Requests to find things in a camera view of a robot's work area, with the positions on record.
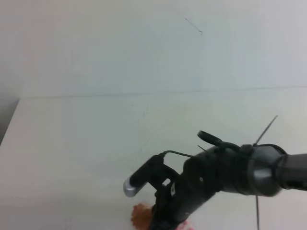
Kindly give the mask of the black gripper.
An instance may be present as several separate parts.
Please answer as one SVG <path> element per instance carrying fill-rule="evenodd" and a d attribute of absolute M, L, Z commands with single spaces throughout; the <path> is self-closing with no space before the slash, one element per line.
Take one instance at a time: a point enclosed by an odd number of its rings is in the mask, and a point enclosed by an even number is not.
<path fill-rule="evenodd" d="M 155 205 L 168 207 L 177 220 L 187 219 L 216 193 L 230 186 L 230 148 L 215 146 L 184 162 L 183 171 L 163 191 L 155 193 Z"/>

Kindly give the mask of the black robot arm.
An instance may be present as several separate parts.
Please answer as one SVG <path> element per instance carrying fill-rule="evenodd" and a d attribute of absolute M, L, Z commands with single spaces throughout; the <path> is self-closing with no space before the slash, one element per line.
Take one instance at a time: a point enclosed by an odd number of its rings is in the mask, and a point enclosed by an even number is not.
<path fill-rule="evenodd" d="M 174 230 L 220 191 L 271 197 L 306 188 L 305 154 L 289 155 L 272 144 L 212 147 L 187 159 L 182 174 L 156 196 L 150 229 Z"/>

